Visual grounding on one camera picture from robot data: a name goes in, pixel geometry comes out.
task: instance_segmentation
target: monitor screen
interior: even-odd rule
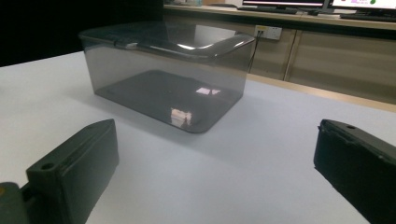
[[[242,3],[257,7],[323,7],[324,0],[243,0]]]
[[[349,9],[396,9],[396,0],[331,0],[330,7]]]

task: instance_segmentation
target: wooden cabinet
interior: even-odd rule
[[[203,0],[202,5],[207,6],[212,3],[225,3],[225,0]]]
[[[191,15],[200,11],[206,14]],[[256,25],[281,27],[279,40],[258,40],[250,74],[396,105],[396,24],[217,11],[197,7],[166,18],[250,35]]]

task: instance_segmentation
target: computer monitor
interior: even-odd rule
[[[330,0],[329,7],[357,10],[353,15],[341,15],[342,19],[358,16],[356,20],[382,21],[378,18],[388,17],[396,21],[396,0]]]
[[[325,0],[243,0],[239,10],[295,14],[297,8],[323,8]]]
[[[322,8],[324,0],[243,0],[243,6],[257,7],[314,7]]]

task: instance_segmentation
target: white table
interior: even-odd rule
[[[368,223],[314,169],[322,119],[396,145],[396,113],[252,80],[207,133],[191,134],[92,92],[82,52],[0,68],[0,182],[84,126],[114,119],[120,165],[87,223]]]

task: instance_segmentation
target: power outlet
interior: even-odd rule
[[[261,32],[260,38],[279,40],[280,35],[282,34],[282,28],[256,25],[256,29],[254,30],[254,36],[258,36],[259,32]]]

